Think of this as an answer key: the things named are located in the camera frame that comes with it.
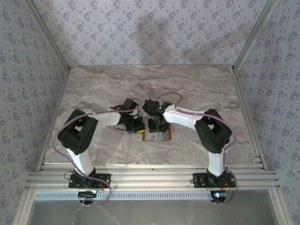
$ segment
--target marble surface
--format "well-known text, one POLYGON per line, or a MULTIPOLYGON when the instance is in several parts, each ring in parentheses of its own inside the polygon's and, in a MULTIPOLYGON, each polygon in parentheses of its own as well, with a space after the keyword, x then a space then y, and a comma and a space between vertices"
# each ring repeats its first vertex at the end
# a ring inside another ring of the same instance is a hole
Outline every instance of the marble surface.
MULTIPOLYGON (((229 66, 80 66, 70 71, 52 135, 71 112, 93 112, 119 105, 126 98, 144 101, 162 93, 176 91, 184 99, 179 106, 191 110, 216 109, 236 130, 238 140, 227 155, 229 165, 253 163, 247 129, 233 87, 229 66)), ((176 95, 162 97, 175 103, 176 95)), ((67 152, 56 140, 59 150, 67 152)), ((195 131, 172 124, 172 140, 143 142, 141 134, 127 134, 113 127, 97 128, 89 146, 95 165, 170 164, 207 165, 208 152, 195 131)), ((46 163, 67 163, 50 144, 46 163)))

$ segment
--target purple cable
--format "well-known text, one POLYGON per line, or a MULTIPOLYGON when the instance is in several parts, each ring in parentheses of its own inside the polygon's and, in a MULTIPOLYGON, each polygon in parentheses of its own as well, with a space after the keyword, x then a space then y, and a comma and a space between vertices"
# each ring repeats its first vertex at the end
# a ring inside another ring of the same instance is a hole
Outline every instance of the purple cable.
POLYGON ((99 181, 99 182, 102 182, 102 183, 104 183, 104 184, 106 184, 107 186, 108 186, 108 188, 109 188, 109 194, 108 194, 108 197, 105 199, 105 200, 103 200, 103 201, 101 201, 101 202, 99 202, 99 203, 97 203, 97 204, 89 204, 89 205, 86 205, 84 202, 87 200, 87 198, 86 199, 84 199, 83 200, 83 202, 82 202, 82 205, 83 206, 87 206, 87 207, 91 207, 91 206, 100 206, 100 205, 102 205, 102 204, 104 204, 104 203, 106 203, 108 200, 109 200, 109 198, 111 197, 111 195, 112 195, 112 187, 109 185, 109 183, 107 183, 105 180, 102 180, 102 179, 98 179, 98 178, 94 178, 94 177, 90 177, 90 176, 87 176, 87 175, 85 175, 77 166, 76 166, 76 164, 74 163, 74 161, 72 160, 72 158, 70 158, 70 157, 68 157, 67 155, 65 155, 65 154, 63 154, 62 152, 60 152, 60 151, 58 151, 57 149, 56 149, 56 147, 54 146, 54 141, 55 141, 55 138, 57 137, 57 135, 59 134, 59 132, 60 131, 62 131, 64 128, 66 128, 68 125, 70 125, 71 123, 73 123, 74 121, 76 121, 76 120, 78 120, 78 119, 80 119, 80 118, 82 118, 82 117, 85 117, 85 116, 92 116, 92 115, 97 115, 97 114, 104 114, 104 113, 128 113, 128 112, 132 112, 132 111, 134 111, 134 110, 136 110, 136 109, 138 109, 138 108, 140 108, 142 105, 141 105, 141 101, 138 99, 138 98, 132 98, 132 100, 138 100, 138 106, 136 107, 136 108, 134 108, 134 109, 130 109, 130 110, 113 110, 113 109, 109 109, 109 110, 104 110, 104 111, 98 111, 98 112, 89 112, 89 113, 86 113, 86 114, 83 114, 83 115, 80 115, 80 116, 76 116, 75 118, 73 118, 73 119, 71 119, 70 121, 68 121, 67 123, 65 123, 58 131, 56 131, 56 133, 54 134, 54 136, 53 136, 53 138, 52 138, 52 147, 54 148, 54 150, 58 153, 58 154, 60 154, 61 156, 63 156, 63 157, 65 157, 66 159, 68 159, 70 162, 71 162, 71 164, 75 167, 75 169, 77 169, 77 172, 81 175, 81 176, 83 176, 83 177, 85 177, 85 178, 88 178, 88 179, 91 179, 91 180, 96 180, 96 181, 99 181))
POLYGON ((229 123, 227 123, 225 120, 223 120, 223 119, 221 119, 221 118, 219 118, 219 117, 216 117, 216 116, 213 116, 213 115, 209 115, 209 114, 205 114, 205 113, 200 113, 200 112, 198 112, 198 113, 186 112, 186 111, 183 111, 183 110, 181 110, 181 109, 178 109, 178 108, 177 108, 177 104, 183 100, 183 97, 181 96, 181 94, 179 94, 179 93, 177 93, 177 92, 172 92, 172 91, 171 91, 171 92, 164 93, 164 94, 158 96, 158 97, 155 99, 155 101, 157 101, 158 99, 160 99, 162 96, 168 95, 168 94, 174 94, 174 95, 178 95, 178 96, 180 97, 180 100, 178 100, 178 101, 175 103, 175 105, 174 105, 174 106, 175 106, 175 109, 176 109, 178 112, 183 113, 183 114, 186 114, 186 115, 190 115, 190 116, 205 116, 205 117, 210 117, 210 118, 213 118, 213 119, 215 119, 215 120, 218 120, 218 121, 224 123, 226 126, 228 126, 228 127, 231 129, 231 132, 232 132, 232 134, 233 134, 233 141, 232 141, 229 145, 227 145, 227 146, 224 148, 223 165, 225 165, 225 171, 231 173, 231 175, 232 175, 233 178, 234 178, 234 181, 235 181, 235 192, 234 192, 233 196, 232 196, 227 202, 216 202, 217 204, 220 204, 220 205, 230 203, 230 202, 236 197, 237 191, 238 191, 238 182, 237 182, 237 179, 236 179, 235 175, 233 174, 233 172, 231 172, 230 170, 228 170, 228 169, 226 168, 226 160, 225 160, 225 159, 226 159, 226 154, 227 154, 227 152, 228 152, 227 149, 230 148, 231 146, 233 146, 233 145, 236 143, 237 135, 236 135, 236 132, 235 132, 234 128, 233 128, 229 123))

